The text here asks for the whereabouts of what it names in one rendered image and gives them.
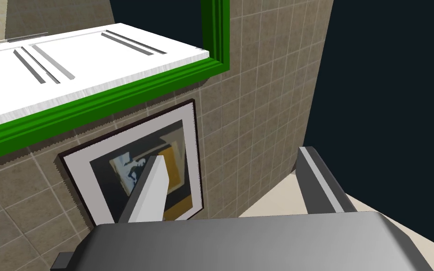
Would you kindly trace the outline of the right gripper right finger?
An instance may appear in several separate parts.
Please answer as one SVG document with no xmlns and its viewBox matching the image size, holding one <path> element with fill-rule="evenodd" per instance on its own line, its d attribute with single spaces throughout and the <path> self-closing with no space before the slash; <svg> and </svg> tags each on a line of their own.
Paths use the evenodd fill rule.
<svg viewBox="0 0 434 271">
<path fill-rule="evenodd" d="M 307 213 L 357 211 L 315 148 L 299 147 L 295 175 Z"/>
</svg>

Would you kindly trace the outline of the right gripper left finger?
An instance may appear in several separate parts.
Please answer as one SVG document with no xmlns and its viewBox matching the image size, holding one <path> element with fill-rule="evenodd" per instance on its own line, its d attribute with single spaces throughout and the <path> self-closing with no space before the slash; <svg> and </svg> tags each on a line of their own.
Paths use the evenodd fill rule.
<svg viewBox="0 0 434 271">
<path fill-rule="evenodd" d="M 169 187 L 164 156 L 151 156 L 137 181 L 119 223 L 162 221 Z"/>
</svg>

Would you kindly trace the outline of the framed picture with white mat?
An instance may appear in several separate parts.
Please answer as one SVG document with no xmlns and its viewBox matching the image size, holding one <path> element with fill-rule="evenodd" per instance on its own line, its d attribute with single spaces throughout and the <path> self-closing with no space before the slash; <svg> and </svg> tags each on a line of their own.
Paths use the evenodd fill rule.
<svg viewBox="0 0 434 271">
<path fill-rule="evenodd" d="M 60 153 L 93 226 L 119 223 L 145 164 L 162 155 L 169 176 L 163 221 L 188 220 L 204 208 L 196 104 L 188 99 Z"/>
</svg>

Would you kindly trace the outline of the white panelled door leaf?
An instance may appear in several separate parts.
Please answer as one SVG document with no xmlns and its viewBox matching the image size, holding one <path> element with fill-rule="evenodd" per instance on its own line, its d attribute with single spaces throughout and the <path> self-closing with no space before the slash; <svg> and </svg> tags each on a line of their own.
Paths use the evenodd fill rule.
<svg viewBox="0 0 434 271">
<path fill-rule="evenodd" d="M 208 57 L 125 24 L 0 43 L 0 124 Z"/>
</svg>

